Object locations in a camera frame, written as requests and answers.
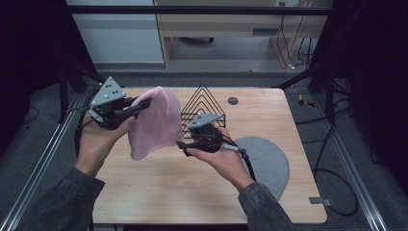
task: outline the pink cloth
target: pink cloth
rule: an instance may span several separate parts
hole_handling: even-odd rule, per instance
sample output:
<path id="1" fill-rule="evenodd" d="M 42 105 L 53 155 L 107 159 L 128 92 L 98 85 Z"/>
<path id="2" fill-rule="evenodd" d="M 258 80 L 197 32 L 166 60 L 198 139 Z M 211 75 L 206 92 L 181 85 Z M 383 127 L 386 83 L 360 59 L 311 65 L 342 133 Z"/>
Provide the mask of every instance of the pink cloth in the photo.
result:
<path id="1" fill-rule="evenodd" d="M 128 134 L 135 161 L 158 148 L 183 141 L 180 102 L 176 95 L 170 89 L 156 87 L 140 95 L 132 106 L 147 98 L 152 98 L 150 106 L 140 111 Z"/>

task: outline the hand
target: hand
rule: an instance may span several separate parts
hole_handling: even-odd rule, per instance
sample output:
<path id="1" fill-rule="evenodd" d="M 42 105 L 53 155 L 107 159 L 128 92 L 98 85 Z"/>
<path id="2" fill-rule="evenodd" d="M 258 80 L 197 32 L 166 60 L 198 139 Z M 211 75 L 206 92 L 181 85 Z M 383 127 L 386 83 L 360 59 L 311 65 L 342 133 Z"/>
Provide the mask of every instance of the hand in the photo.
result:
<path id="1" fill-rule="evenodd" d="M 217 127 L 222 135 L 230 137 L 226 128 Z M 187 151 L 195 158 L 208 163 L 225 179 L 230 181 L 240 192 L 246 186 L 254 183 L 245 167 L 241 155 L 238 152 L 221 147 L 215 153 L 209 153 L 196 148 L 188 148 Z"/>
<path id="2" fill-rule="evenodd" d="M 91 120 L 92 118 L 87 114 L 84 124 Z M 115 130 L 101 128 L 94 121 L 85 125 L 75 167 L 86 175 L 95 177 L 117 140 L 129 132 L 134 121 L 133 116 L 129 117 Z"/>

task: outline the person's left hand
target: person's left hand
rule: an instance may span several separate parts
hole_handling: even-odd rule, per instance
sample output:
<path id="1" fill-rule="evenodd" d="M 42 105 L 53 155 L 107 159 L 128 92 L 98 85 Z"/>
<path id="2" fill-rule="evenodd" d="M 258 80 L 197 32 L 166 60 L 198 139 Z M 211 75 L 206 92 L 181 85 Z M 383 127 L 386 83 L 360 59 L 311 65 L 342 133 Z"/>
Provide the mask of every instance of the person's left hand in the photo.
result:
<path id="1" fill-rule="evenodd" d="M 84 124 L 91 120 L 87 114 Z M 129 117 L 115 130 L 101 128 L 94 121 L 85 125 L 75 167 L 86 175 L 95 177 L 117 140 L 129 132 L 134 121 L 133 116 Z"/>

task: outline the metal bracket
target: metal bracket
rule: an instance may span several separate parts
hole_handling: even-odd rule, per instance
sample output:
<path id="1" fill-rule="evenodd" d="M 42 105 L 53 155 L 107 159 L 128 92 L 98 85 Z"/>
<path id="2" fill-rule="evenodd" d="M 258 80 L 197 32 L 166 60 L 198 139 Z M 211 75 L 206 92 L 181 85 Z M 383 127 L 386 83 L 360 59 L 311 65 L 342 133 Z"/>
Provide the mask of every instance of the metal bracket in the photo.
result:
<path id="1" fill-rule="evenodd" d="M 323 204 L 326 207 L 333 205 L 331 199 L 323 199 L 320 196 L 309 196 L 309 201 L 311 204 Z"/>
<path id="2" fill-rule="evenodd" d="M 126 97 L 126 92 L 123 91 L 114 78 L 109 77 L 99 92 L 93 97 L 90 105 L 97 107 L 124 97 Z"/>
<path id="3" fill-rule="evenodd" d="M 222 115 L 220 114 L 197 114 L 195 119 L 191 123 L 187 124 L 187 127 L 189 129 L 199 128 L 221 118 Z"/>

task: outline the black curtain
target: black curtain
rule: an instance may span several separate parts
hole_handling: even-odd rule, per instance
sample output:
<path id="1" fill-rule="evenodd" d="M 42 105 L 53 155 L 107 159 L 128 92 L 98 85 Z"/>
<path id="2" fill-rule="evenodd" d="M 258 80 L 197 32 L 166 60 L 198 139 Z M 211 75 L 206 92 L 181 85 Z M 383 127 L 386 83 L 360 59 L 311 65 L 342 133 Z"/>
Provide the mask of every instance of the black curtain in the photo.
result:
<path id="1" fill-rule="evenodd" d="M 335 3 L 354 7 L 353 1 Z M 405 0 L 368 0 L 356 17 L 329 18 L 314 64 L 330 59 L 335 77 L 349 80 L 353 113 L 373 154 L 408 194 L 407 6 Z M 325 56 L 350 22 L 335 52 Z"/>
<path id="2" fill-rule="evenodd" d="M 58 83 L 63 64 L 96 73 L 72 15 L 48 11 L 48 4 L 66 6 L 64 0 L 1 0 L 1 154 L 27 115 L 31 94 Z M 68 79 L 81 82 L 82 74 L 70 71 Z"/>

